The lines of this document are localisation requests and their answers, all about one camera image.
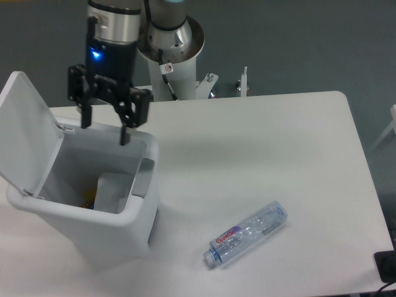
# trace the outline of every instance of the white trash can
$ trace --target white trash can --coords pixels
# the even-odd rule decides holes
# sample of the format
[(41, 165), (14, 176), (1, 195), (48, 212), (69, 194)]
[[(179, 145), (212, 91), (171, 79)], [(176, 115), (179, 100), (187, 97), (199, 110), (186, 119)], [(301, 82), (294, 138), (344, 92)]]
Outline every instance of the white trash can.
[[(55, 118), (27, 76), (13, 72), (0, 94), (0, 175), (10, 184), (8, 201), (77, 245), (144, 256), (159, 203), (158, 144), (135, 131), (121, 146), (119, 130), (97, 123), (81, 129), (78, 120)], [(104, 206), (83, 208), (95, 191)]]

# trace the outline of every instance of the trash can lid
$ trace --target trash can lid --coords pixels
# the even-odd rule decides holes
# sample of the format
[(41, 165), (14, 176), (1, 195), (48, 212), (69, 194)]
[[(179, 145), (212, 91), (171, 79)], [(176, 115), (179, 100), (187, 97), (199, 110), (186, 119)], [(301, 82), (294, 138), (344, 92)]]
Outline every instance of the trash can lid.
[(64, 132), (23, 72), (13, 72), (0, 94), (0, 175), (22, 194), (37, 196)]

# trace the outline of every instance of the plastic water bottle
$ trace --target plastic water bottle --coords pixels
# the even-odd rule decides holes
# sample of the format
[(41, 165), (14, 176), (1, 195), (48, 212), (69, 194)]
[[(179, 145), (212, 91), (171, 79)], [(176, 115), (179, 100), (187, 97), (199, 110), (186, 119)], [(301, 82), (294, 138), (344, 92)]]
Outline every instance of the plastic water bottle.
[(273, 201), (254, 215), (225, 231), (212, 240), (204, 257), (209, 265), (220, 265), (236, 256), (253, 243), (282, 225), (287, 218), (286, 210)]

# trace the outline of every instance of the sticker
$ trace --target sticker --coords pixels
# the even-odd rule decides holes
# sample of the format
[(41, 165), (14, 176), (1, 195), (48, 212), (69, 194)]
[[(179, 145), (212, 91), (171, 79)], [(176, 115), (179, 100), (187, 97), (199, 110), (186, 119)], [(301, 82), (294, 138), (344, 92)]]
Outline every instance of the sticker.
[(173, 72), (172, 63), (166, 63), (164, 65), (160, 65), (160, 69), (162, 74), (172, 73)]
[(218, 246), (222, 242), (228, 240), (228, 238), (232, 237), (235, 233), (241, 231), (242, 228), (239, 226), (232, 227), (228, 231), (225, 231), (222, 235), (220, 235), (215, 241), (216, 245)]

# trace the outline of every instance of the blue led light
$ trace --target blue led light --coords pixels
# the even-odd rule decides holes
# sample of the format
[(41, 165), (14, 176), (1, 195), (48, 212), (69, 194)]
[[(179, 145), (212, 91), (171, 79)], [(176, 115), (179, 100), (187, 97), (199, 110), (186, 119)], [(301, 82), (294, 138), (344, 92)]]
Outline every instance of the blue led light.
[(92, 53), (94, 59), (96, 59), (96, 60), (97, 60), (97, 59), (100, 59), (101, 53), (98, 53), (98, 52), (95, 51), (93, 48), (91, 48), (91, 53)]

